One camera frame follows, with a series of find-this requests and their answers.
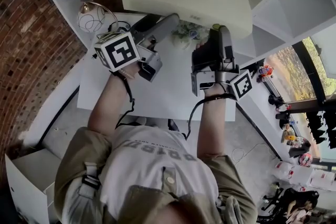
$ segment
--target black and white square marker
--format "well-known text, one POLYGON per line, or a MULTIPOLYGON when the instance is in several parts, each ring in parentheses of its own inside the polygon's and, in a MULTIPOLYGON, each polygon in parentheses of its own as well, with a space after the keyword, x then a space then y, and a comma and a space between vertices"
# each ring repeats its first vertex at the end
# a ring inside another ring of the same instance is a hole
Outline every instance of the black and white square marker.
POLYGON ((230 85, 233 88, 237 101, 252 89, 252 79, 248 70, 234 79, 230 85))
POLYGON ((111 35, 107 38, 103 38, 95 44, 95 50, 103 65, 111 69, 112 72, 116 72, 119 69, 140 60, 131 33, 111 35))

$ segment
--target white table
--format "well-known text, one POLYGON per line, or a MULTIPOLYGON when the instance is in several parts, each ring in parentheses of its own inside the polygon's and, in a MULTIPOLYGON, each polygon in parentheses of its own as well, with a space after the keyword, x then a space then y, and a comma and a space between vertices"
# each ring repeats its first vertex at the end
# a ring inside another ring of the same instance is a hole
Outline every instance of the white table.
MULTIPOLYGON (((133 25, 143 15, 116 14, 118 20, 123 20, 133 25)), ((106 15, 100 33, 106 32, 109 22, 113 22, 110 15, 106 15)), ((173 46, 170 37, 157 44, 155 50, 160 53, 163 67, 152 83, 140 76, 131 81, 130 87, 135 98, 134 112, 130 115, 150 118, 188 120, 195 104, 204 96, 196 97, 191 89, 191 54, 194 45, 186 51, 173 46)), ((77 106, 82 109, 92 110, 106 85, 110 72, 99 59, 93 59, 95 54, 93 47, 88 50, 84 69, 81 77, 79 98, 77 106)), ((131 104, 126 102, 123 111, 130 109, 131 104)), ((227 100, 225 121, 234 121, 236 102, 227 100)), ((200 106, 193 120, 200 120, 202 106, 200 106)))

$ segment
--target gray floor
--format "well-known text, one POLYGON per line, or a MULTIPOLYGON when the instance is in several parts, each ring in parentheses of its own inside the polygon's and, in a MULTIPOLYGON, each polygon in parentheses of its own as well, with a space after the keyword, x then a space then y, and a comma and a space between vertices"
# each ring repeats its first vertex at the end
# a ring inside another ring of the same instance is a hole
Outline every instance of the gray floor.
MULTIPOLYGON (((45 137, 44 146, 62 158, 76 130, 87 125, 90 112, 77 108, 77 96, 75 96, 45 137)), ((126 121, 133 121, 134 118, 127 117, 126 121)), ((175 123, 181 132, 187 133, 187 121, 175 121, 175 123)), ((167 120, 148 119, 147 125, 152 124, 167 129, 167 120)), ((198 121, 192 122, 192 132, 188 139, 194 153, 199 124, 198 121)), ((270 185, 275 181, 271 171, 278 159, 238 110, 236 121, 227 122, 225 132, 227 139, 225 152, 233 160, 239 160, 234 162, 242 181, 255 203, 260 206, 261 197, 268 192, 270 185)))

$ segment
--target white cable on floor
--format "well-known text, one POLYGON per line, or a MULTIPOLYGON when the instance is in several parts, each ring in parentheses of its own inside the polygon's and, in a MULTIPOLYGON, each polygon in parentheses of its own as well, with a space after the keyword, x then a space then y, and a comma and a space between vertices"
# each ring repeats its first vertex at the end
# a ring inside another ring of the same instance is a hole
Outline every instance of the white cable on floor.
POLYGON ((256 148, 256 146, 259 146, 259 145, 264 145, 265 147, 267 147, 267 150, 268 150, 268 154, 269 155, 271 155, 272 157, 274 157, 274 154, 273 153, 271 153, 270 151, 269 151, 269 147, 266 145, 266 144, 256 144, 248 153, 246 153, 245 154, 245 150, 243 150, 242 148, 235 148, 233 151, 232 151, 232 154, 231 154, 231 159, 232 160, 234 160, 236 163, 235 163, 235 166, 242 160, 242 159, 244 159, 252 150, 254 150, 255 148, 256 148), (243 154, 243 156, 242 156, 242 158, 240 158, 240 159, 234 159, 233 158, 233 153, 234 153, 234 151, 235 150, 241 150, 241 151, 243 151, 244 152, 244 154, 243 154))

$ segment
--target brick wall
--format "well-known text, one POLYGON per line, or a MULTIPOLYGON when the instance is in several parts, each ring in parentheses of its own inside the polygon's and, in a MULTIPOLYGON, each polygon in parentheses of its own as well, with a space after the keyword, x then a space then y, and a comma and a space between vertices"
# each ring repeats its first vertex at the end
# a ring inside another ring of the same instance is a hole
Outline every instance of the brick wall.
POLYGON ((0 182, 4 153, 85 53, 52 0, 0 0, 0 182))

